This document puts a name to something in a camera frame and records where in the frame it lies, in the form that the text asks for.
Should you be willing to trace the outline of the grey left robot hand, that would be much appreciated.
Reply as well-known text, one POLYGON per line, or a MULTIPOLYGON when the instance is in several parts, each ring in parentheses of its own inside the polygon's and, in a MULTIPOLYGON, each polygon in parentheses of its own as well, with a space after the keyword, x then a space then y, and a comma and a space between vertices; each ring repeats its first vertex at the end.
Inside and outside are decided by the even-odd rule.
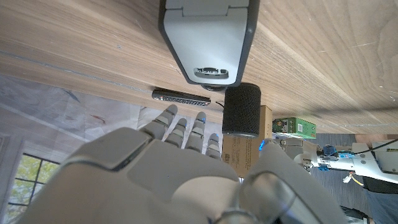
POLYGON ((298 138, 279 139, 277 142, 282 150, 307 172, 318 166, 317 152, 320 150, 318 144, 298 138))

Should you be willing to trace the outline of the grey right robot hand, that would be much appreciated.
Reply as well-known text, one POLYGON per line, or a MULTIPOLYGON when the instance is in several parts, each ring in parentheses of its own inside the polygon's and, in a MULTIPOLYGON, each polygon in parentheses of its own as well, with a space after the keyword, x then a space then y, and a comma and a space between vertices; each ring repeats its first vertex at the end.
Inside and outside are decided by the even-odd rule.
POLYGON ((331 195, 267 139, 239 179, 218 136, 201 153, 206 115, 190 133, 170 105, 141 129, 119 128, 60 164, 20 223, 344 223, 331 195))

